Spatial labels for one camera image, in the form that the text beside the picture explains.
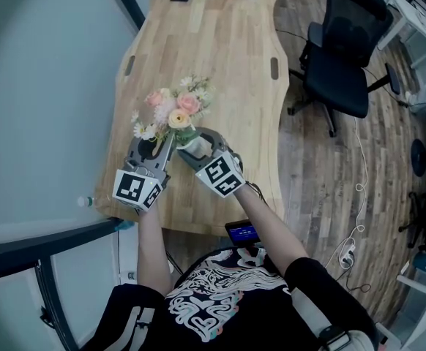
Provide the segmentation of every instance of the wooden floor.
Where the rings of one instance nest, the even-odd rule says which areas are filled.
[[[311,21],[322,22],[326,0],[278,0],[275,27],[307,36]],[[299,69],[298,57],[304,40],[278,33],[288,55],[289,67]],[[403,46],[394,40],[382,52],[375,50],[368,69],[377,78],[385,75],[389,62],[397,71],[403,93],[416,91]],[[374,77],[367,73],[367,82]],[[311,257],[324,265],[337,245],[356,225],[363,195],[355,190],[366,181],[361,151],[352,117],[337,113],[336,138],[330,138],[321,105],[311,105],[296,116],[287,107],[304,96],[302,84],[291,78],[280,120],[279,170],[289,228],[296,233]],[[368,293],[352,294],[375,321],[388,322],[404,299],[397,273],[416,251],[406,248],[407,235],[397,228],[409,219],[410,191],[426,191],[426,176],[414,176],[410,165],[410,145],[414,138],[426,142],[426,122],[401,108],[388,92],[380,89],[370,95],[369,115],[358,120],[369,179],[367,202],[355,232],[356,264],[349,286],[371,284]],[[166,248],[183,269],[203,254],[227,243],[223,238],[165,230]],[[343,270],[333,259],[329,272],[338,277]]]

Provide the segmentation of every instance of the pink rose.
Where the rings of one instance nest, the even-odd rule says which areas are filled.
[[[197,113],[200,109],[200,102],[197,97],[191,93],[179,95],[179,97],[177,97],[177,105],[189,115]]]
[[[152,106],[152,107],[156,107],[159,104],[162,103],[162,94],[160,91],[155,91],[150,93],[150,95],[148,95],[145,99],[145,103]]]

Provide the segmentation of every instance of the power strip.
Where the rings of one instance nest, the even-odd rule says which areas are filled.
[[[350,244],[349,246],[343,246],[342,252],[340,254],[340,266],[344,269],[349,269],[354,264],[354,250],[356,246]]]

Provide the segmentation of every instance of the peach rose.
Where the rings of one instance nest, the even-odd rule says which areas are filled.
[[[169,126],[173,129],[184,129],[190,125],[190,117],[183,109],[174,109],[169,114]]]
[[[189,115],[196,114],[200,109],[200,102],[194,94],[188,93],[177,97],[177,105]]]
[[[162,103],[162,93],[161,91],[155,91],[150,93],[145,99],[145,103],[151,107],[156,107]]]

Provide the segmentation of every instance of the shoulder strap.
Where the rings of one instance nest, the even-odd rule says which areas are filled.
[[[344,332],[333,326],[325,314],[298,288],[291,293],[293,307],[320,339],[326,351],[374,351],[369,337],[361,331]]]

